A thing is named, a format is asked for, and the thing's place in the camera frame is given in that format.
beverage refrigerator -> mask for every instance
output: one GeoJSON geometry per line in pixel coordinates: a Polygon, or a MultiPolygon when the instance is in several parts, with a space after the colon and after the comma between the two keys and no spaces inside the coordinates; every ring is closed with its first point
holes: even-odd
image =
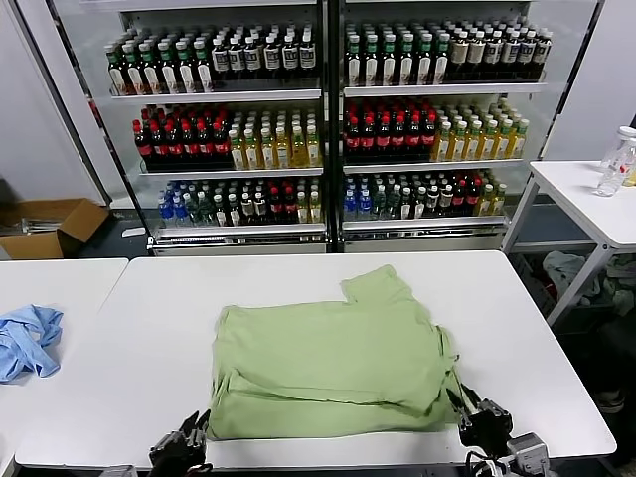
{"type": "Polygon", "coordinates": [[[12,0],[155,254],[496,248],[601,3],[12,0]]]}

blue cloth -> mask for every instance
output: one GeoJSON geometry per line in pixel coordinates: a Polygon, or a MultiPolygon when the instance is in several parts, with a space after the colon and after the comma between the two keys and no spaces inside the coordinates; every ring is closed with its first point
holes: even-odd
{"type": "Polygon", "coordinates": [[[62,315],[53,308],[29,305],[0,316],[0,383],[9,383],[23,371],[45,378],[60,368],[43,348],[60,340],[62,315]]]}

cardboard box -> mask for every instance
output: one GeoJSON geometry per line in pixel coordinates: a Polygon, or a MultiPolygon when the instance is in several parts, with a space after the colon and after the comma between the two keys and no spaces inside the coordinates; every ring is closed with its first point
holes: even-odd
{"type": "Polygon", "coordinates": [[[0,224],[22,218],[62,222],[54,232],[0,237],[0,248],[15,260],[72,258],[108,217],[108,210],[88,199],[30,201],[0,206],[0,224]]]}

small white table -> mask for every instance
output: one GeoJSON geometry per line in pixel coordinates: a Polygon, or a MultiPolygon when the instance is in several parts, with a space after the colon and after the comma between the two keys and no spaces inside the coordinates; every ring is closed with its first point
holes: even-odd
{"type": "MultiPolygon", "coordinates": [[[[344,300],[340,281],[392,264],[445,326],[467,386],[508,409],[552,457],[615,441],[552,331],[499,251],[136,258],[79,343],[16,453],[25,466],[150,465],[148,450],[210,404],[215,324],[229,304],[344,300]]],[[[225,469],[460,464],[456,426],[325,439],[208,442],[225,469]]]]}
{"type": "Polygon", "coordinates": [[[47,348],[60,370],[48,378],[25,374],[0,385],[0,476],[11,474],[14,451],[29,422],[56,412],[49,391],[67,371],[72,349],[127,263],[126,258],[0,261],[0,315],[29,304],[64,312],[61,340],[47,348]]]}
{"type": "Polygon", "coordinates": [[[602,176],[599,162],[531,162],[532,176],[501,245],[509,253],[539,189],[548,194],[596,243],[596,248],[548,316],[552,326],[575,306],[585,285],[612,255],[636,252],[636,187],[622,187],[613,197],[594,190],[602,176]]]}

folded shirt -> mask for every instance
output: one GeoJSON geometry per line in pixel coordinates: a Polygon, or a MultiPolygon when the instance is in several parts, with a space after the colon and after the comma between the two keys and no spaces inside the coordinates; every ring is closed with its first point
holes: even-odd
{"type": "Polygon", "coordinates": [[[209,435],[333,437],[456,422],[448,334],[391,266],[342,282],[347,302],[229,306],[214,345],[209,435]]]}
{"type": "Polygon", "coordinates": [[[0,316],[0,383],[9,383],[23,371],[44,378],[60,368],[43,348],[59,341],[62,315],[53,308],[29,305],[0,316]]]}

